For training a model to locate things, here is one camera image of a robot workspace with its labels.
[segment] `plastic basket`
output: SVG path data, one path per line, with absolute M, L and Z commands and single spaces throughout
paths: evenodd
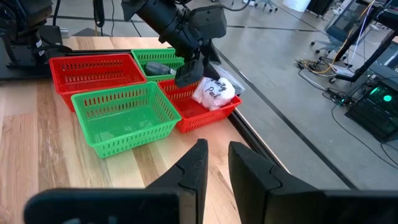
M 80 93 L 72 102 L 100 158 L 164 138 L 181 120 L 155 82 Z
M 158 85 L 182 117 L 182 120 L 176 125 L 181 133 L 222 120 L 228 117 L 235 107 L 242 103 L 241 99 L 235 96 L 227 105 L 218 110 L 210 111 L 191 97 L 197 88 L 198 82 L 183 88 L 177 87 L 174 84 L 174 80 L 158 82 Z
M 49 63 L 55 91 L 72 112 L 73 94 L 146 82 L 130 54 L 59 57 Z
M 148 81 L 170 80 L 174 79 L 175 75 L 147 76 L 144 71 L 147 62 L 159 62 L 175 70 L 184 64 L 184 58 L 175 56 L 175 49 L 136 49 L 131 50 L 131 53 Z

